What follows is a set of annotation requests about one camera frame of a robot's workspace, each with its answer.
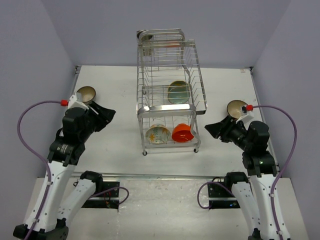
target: green bowl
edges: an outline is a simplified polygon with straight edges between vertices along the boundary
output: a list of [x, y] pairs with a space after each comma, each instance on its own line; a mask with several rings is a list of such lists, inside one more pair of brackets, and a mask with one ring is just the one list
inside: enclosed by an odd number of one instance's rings
[[175, 81], [168, 89], [168, 100], [172, 104], [184, 104], [189, 101], [190, 95], [190, 86], [184, 81]]

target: stainless steel rack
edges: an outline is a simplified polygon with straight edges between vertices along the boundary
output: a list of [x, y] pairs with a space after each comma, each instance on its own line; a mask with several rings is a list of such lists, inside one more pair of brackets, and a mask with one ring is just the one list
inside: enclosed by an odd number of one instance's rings
[[[141, 30], [137, 41], [136, 110], [143, 155], [149, 148], [194, 147], [198, 152], [201, 140], [197, 115], [205, 114], [207, 100], [195, 41], [185, 40], [181, 29]], [[170, 84], [175, 81], [185, 82], [189, 97], [183, 104], [172, 104], [168, 96]], [[178, 124], [185, 123], [190, 125], [194, 138], [184, 143], [172, 139], [150, 143], [145, 135], [155, 123], [163, 124], [171, 133]]]

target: beige bowl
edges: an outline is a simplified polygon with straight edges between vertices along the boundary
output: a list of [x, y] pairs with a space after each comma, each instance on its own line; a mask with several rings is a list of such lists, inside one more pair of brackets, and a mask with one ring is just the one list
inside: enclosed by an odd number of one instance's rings
[[233, 100], [229, 102], [228, 105], [226, 106], [226, 111], [231, 117], [235, 119], [239, 119], [242, 116], [241, 107], [245, 105], [248, 105], [248, 104], [244, 101]]
[[145, 137], [152, 144], [165, 144], [170, 140], [171, 132], [165, 125], [157, 123], [146, 131]]
[[76, 92], [81, 93], [85, 105], [89, 105], [96, 97], [96, 90], [92, 86], [83, 86]]

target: cable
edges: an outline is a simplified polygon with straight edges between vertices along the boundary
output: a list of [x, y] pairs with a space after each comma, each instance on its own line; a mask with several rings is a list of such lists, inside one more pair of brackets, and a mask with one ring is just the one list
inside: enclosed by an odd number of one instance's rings
[[125, 198], [124, 198], [122, 201], [119, 202], [119, 205], [120, 205], [120, 204], [123, 204], [123, 203], [128, 199], [128, 197], [129, 197], [129, 190], [128, 190], [127, 188], [123, 187], [123, 186], [115, 186], [115, 187], [109, 188], [108, 190], [104, 190], [104, 191], [98, 192], [98, 193], [96, 193], [96, 194], [91, 195], [91, 196], [89, 197], [89, 199], [94, 198], [94, 197], [97, 197], [97, 196], [100, 196], [100, 195], [102, 195], [102, 194], [109, 193], [109, 192], [111, 192], [111, 191], [113, 191], [113, 190], [116, 190], [116, 189], [123, 189], [123, 190], [125, 190], [126, 193], [127, 193], [126, 196], [125, 196]]
[[105, 203], [106, 208], [108, 209], [110, 205], [109, 205], [109, 202], [108, 202], [107, 199], [106, 199], [106, 193], [103, 194], [103, 200], [104, 200], [104, 203]]
[[214, 182], [216, 179], [219, 179], [218, 182], [221, 182], [221, 177], [219, 177], [219, 176], [214, 177], [214, 178], [212, 179], [212, 182]]
[[[287, 113], [286, 111], [284, 111], [283, 109], [279, 108], [279, 107], [276, 107], [276, 106], [272, 106], [272, 105], [257, 105], [257, 106], [253, 106], [254, 109], [256, 108], [270, 108], [270, 109], [276, 109], [280, 112], [282, 112], [283, 114], [285, 114], [291, 121], [292, 125], [293, 125], [293, 130], [294, 130], [294, 139], [293, 139], [293, 144], [292, 144], [292, 148], [291, 148], [291, 151], [289, 153], [289, 156], [288, 158], [286, 159], [284, 165], [283, 165], [283, 168], [282, 170], [279, 172], [279, 174], [275, 177], [275, 180], [272, 184], [272, 187], [271, 187], [271, 192], [270, 194], [274, 194], [275, 192], [275, 188], [276, 188], [276, 184], [277, 182], [279, 181], [279, 179], [281, 178], [281, 176], [283, 175], [283, 173], [285, 172], [285, 170], [287, 169], [288, 167], [288, 164], [291, 160], [291, 157], [292, 155], [294, 154], [294, 151], [295, 151], [295, 148], [296, 148], [296, 144], [297, 144], [297, 125], [294, 121], [294, 119], [289, 115], [289, 113]], [[276, 206], [275, 206], [275, 200], [273, 197], [271, 197], [271, 208], [272, 208], [272, 214], [273, 214], [273, 218], [274, 218], [274, 222], [275, 222], [275, 226], [276, 226], [276, 230], [278, 231], [278, 233], [281, 231], [280, 229], [280, 225], [279, 225], [279, 221], [278, 221], [278, 218], [277, 218], [277, 213], [276, 213]], [[280, 236], [280, 240], [284, 240], [283, 236], [281, 234], [279, 234]]]
[[199, 188], [198, 193], [197, 193], [197, 195], [196, 195], [196, 200], [198, 201], [198, 205], [199, 205], [199, 207], [202, 208], [202, 209], [210, 209], [210, 208], [213, 206], [213, 204], [214, 204], [214, 203], [212, 203], [212, 204], [209, 205], [209, 206], [202, 206], [201, 203], [200, 203], [200, 199], [199, 199], [199, 198], [200, 198], [200, 192], [201, 192], [201, 190], [204, 188], [204, 186], [206, 186], [206, 185], [208, 185], [208, 184], [218, 185], [218, 186], [224, 188], [224, 190], [226, 190], [229, 194], [231, 194], [232, 196], [234, 196], [233, 193], [232, 193], [228, 188], [226, 188], [225, 186], [223, 186], [221, 183], [218, 183], [218, 182], [216, 182], [216, 181], [208, 181], [208, 182], [202, 184], [202, 186]]
[[[31, 105], [30, 107], [28, 107], [26, 110], [23, 111], [23, 113], [21, 114], [21, 116], [19, 117], [19, 120], [18, 120], [18, 123], [17, 123], [17, 126], [16, 126], [16, 130], [17, 130], [17, 133], [18, 133], [18, 137], [21, 141], [21, 143], [31, 152], [33, 153], [34, 155], [36, 155], [44, 164], [45, 164], [45, 168], [46, 168], [46, 172], [47, 172], [47, 177], [48, 177], [48, 182], [51, 182], [51, 171], [50, 171], [50, 167], [49, 167], [49, 164], [47, 162], [47, 160], [41, 156], [39, 153], [37, 153], [35, 150], [33, 150], [27, 143], [26, 141], [24, 140], [24, 138], [22, 137], [21, 135], [21, 121], [23, 119], [23, 117], [26, 115], [26, 113], [33, 109], [34, 107], [38, 106], [38, 105], [41, 105], [41, 104], [49, 104], [49, 103], [52, 103], [52, 104], [60, 104], [60, 101], [53, 101], [53, 100], [48, 100], [48, 101], [41, 101], [41, 102], [38, 102], [38, 103], [35, 103], [33, 105]], [[47, 185], [45, 190], [44, 190], [44, 194], [43, 194], [43, 198], [41, 200], [41, 203], [40, 203], [40, 206], [39, 206], [39, 209], [38, 211], [36, 212], [35, 214], [35, 219], [38, 219], [40, 214], [41, 214], [41, 211], [45, 205], [45, 202], [46, 202], [46, 199], [47, 199], [47, 196], [48, 196], [48, 193], [49, 193], [49, 189], [50, 189], [50, 185]], [[27, 240], [29, 237], [30, 237], [30, 234], [32, 233], [33, 229], [35, 228], [37, 222], [35, 221], [28, 233], [26, 234], [26, 236], [24, 237], [24, 240]]]

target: bowl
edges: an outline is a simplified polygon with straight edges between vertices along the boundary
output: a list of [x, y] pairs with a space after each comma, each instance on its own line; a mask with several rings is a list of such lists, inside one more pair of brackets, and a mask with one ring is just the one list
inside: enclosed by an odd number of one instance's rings
[[145, 133], [145, 138], [152, 144], [164, 144], [170, 140], [170, 130], [162, 124], [152, 125]]
[[184, 104], [190, 99], [190, 85], [185, 81], [174, 81], [168, 88], [168, 100], [172, 104]]
[[244, 101], [233, 100], [229, 102], [228, 105], [226, 106], [226, 111], [231, 117], [235, 119], [239, 119], [242, 116], [241, 107], [246, 105], [248, 104]]
[[191, 127], [185, 123], [178, 124], [172, 131], [172, 139], [178, 143], [191, 141], [194, 136], [191, 133]]
[[83, 86], [76, 92], [81, 93], [85, 105], [89, 105], [96, 97], [96, 90], [92, 86]]
[[[139, 39], [140, 34], [142, 34], [144, 31], [147, 31], [147, 30], [136, 31], [136, 38]], [[142, 40], [142, 42], [144, 42], [144, 41], [148, 41], [152, 38], [153, 38], [153, 35], [146, 35], [146, 36], [143, 36], [141, 38], [141, 40]]]

